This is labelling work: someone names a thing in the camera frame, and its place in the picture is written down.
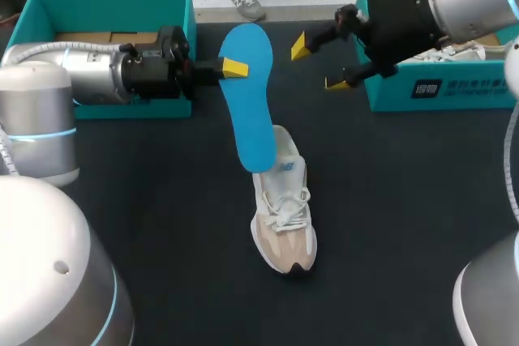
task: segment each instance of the cardboard box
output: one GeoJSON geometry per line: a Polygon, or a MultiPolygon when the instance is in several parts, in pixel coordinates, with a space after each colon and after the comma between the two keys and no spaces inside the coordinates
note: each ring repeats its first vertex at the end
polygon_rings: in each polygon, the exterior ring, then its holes
{"type": "MultiPolygon", "coordinates": [[[[181,26],[196,56],[192,0],[28,0],[8,47],[28,42],[147,43],[163,26],[181,26]]],[[[81,105],[78,119],[189,117],[191,102],[141,100],[131,105],[81,105]]]]}
{"type": "MultiPolygon", "coordinates": [[[[369,15],[367,0],[357,0],[357,7],[369,15]]],[[[517,36],[519,26],[513,26],[484,37],[483,43],[504,45],[517,36]]],[[[369,62],[363,47],[355,46],[359,61],[369,62]]],[[[365,84],[372,111],[508,109],[516,104],[504,79],[503,59],[404,63],[393,77],[377,75],[365,84]]]]}

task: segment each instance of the black mat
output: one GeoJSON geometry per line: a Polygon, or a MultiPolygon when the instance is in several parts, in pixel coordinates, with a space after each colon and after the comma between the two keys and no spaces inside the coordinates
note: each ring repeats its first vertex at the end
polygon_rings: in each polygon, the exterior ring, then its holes
{"type": "MultiPolygon", "coordinates": [[[[199,58],[230,25],[199,26],[199,58]]],[[[373,114],[325,93],[352,47],[290,63],[301,24],[264,25],[268,101],[308,165],[314,273],[281,278],[251,239],[251,176],[218,88],[181,121],[81,122],[79,204],[130,289],[136,346],[461,346],[461,269],[516,228],[502,173],[509,111],[373,114]]]]}

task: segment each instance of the white sneaker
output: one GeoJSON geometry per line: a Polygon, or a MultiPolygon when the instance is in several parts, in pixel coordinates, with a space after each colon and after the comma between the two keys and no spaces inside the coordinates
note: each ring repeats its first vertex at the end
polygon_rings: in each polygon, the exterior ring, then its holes
{"type": "Polygon", "coordinates": [[[274,126],[277,161],[253,174],[257,211],[251,222],[254,242],[264,260],[280,273],[308,271],[317,240],[311,225],[307,165],[289,132],[274,126]]]}

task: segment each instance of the shoe insole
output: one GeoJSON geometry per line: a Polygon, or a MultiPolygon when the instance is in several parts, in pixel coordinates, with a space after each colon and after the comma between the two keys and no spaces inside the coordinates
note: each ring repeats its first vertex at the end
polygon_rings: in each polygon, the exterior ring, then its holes
{"type": "Polygon", "coordinates": [[[269,170],[276,162],[276,139],[267,105],[272,69],[272,46],[265,31],[253,23],[237,26],[227,35],[220,57],[249,66],[246,78],[220,80],[234,128],[243,167],[252,173],[269,170]]]}

